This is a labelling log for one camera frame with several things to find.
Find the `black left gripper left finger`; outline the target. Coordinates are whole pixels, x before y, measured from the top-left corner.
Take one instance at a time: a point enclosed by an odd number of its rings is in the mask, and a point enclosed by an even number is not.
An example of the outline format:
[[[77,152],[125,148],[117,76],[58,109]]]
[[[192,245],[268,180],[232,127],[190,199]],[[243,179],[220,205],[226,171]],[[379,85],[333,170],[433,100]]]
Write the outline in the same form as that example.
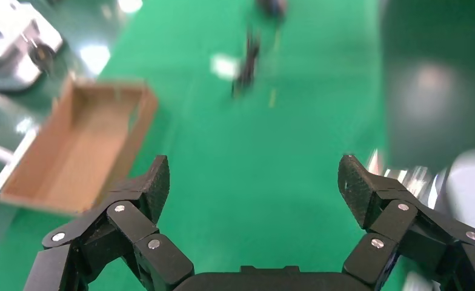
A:
[[[25,290],[87,290],[122,259],[146,290],[174,290],[193,276],[193,263],[158,228],[170,189],[165,155],[143,175],[114,186],[102,202],[42,240]]]

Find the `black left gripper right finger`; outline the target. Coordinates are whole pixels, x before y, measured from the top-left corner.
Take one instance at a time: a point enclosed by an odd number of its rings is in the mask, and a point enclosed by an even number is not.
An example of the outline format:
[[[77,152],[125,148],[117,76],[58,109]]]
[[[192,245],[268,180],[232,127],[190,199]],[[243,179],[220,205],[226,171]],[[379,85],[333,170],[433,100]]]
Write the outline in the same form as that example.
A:
[[[343,271],[369,290],[385,285],[399,257],[416,262],[441,290],[475,290],[475,228],[422,204],[398,180],[341,157],[337,184],[365,235]]]

